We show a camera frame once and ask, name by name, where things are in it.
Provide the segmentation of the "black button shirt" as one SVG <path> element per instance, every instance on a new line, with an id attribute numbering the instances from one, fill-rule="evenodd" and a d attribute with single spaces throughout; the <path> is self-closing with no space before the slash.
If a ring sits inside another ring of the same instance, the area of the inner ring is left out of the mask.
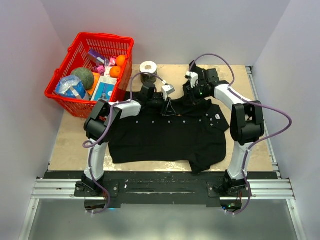
<path id="1" fill-rule="evenodd" d="M 227 169 L 232 152 L 227 119 L 214 99 L 198 106 L 182 103 L 187 69 L 186 64 L 158 67 L 158 74 L 174 85 L 173 108 L 183 117 L 162 117 L 148 109 L 122 120 L 108 146 L 106 169 L 193 173 Z"/>

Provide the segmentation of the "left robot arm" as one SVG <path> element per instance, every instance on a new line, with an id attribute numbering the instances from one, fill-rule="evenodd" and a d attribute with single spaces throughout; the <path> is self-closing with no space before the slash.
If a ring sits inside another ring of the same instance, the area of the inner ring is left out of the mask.
<path id="1" fill-rule="evenodd" d="M 84 123 L 87 140 L 83 147 L 88 149 L 87 166 L 76 183 L 76 189 L 91 196 L 108 196 L 104 181 L 104 162 L 107 146 L 115 136 L 120 120 L 136 117 L 144 107 L 153 107 L 164 112 L 171 105 L 170 94 L 175 92 L 171 84 L 164 84 L 156 91 L 153 83 L 145 83 L 139 92 L 129 92 L 129 99 L 117 102 L 98 100 Z"/>

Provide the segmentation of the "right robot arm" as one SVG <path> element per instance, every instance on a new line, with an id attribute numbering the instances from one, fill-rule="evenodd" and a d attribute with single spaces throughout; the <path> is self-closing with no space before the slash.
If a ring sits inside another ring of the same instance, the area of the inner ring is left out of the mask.
<path id="1" fill-rule="evenodd" d="M 231 110 L 230 135 L 234 141 L 231 162 L 225 171 L 222 184 L 215 191 L 230 197 L 246 188 L 248 164 L 252 155 L 252 144 L 265 134 L 262 107 L 237 91 L 225 80 L 219 80 L 212 69 L 190 67 L 185 74 L 186 91 L 191 101 L 213 97 Z"/>

